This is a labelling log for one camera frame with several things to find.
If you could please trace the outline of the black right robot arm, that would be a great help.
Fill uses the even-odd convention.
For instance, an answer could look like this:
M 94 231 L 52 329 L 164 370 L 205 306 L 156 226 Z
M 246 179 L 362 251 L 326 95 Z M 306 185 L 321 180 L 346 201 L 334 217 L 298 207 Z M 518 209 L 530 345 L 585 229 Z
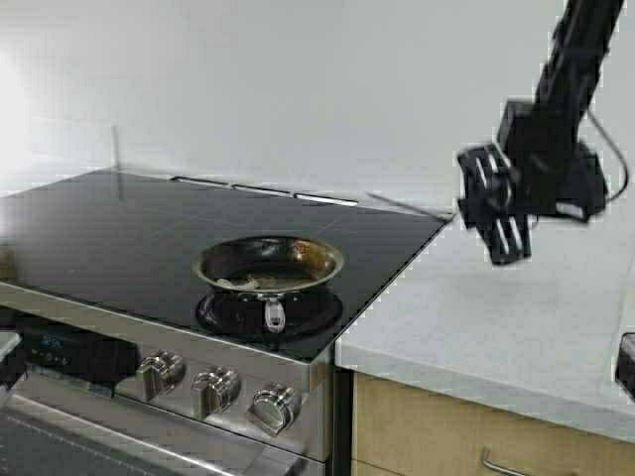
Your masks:
M 568 2 L 534 99 L 508 100 L 496 138 L 457 156 L 460 215 L 495 266 L 531 257 L 530 217 L 587 223 L 613 198 L 598 154 L 578 131 L 622 7 L 620 1 Z

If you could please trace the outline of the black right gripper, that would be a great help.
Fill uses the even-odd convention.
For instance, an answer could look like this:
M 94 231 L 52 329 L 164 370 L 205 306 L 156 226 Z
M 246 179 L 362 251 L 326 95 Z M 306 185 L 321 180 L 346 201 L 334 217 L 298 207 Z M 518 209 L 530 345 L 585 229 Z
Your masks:
M 531 101 L 512 99 L 495 140 L 457 154 L 463 179 L 459 212 L 495 266 L 531 256 L 529 216 L 543 215 L 555 203 L 561 178 L 558 119 Z

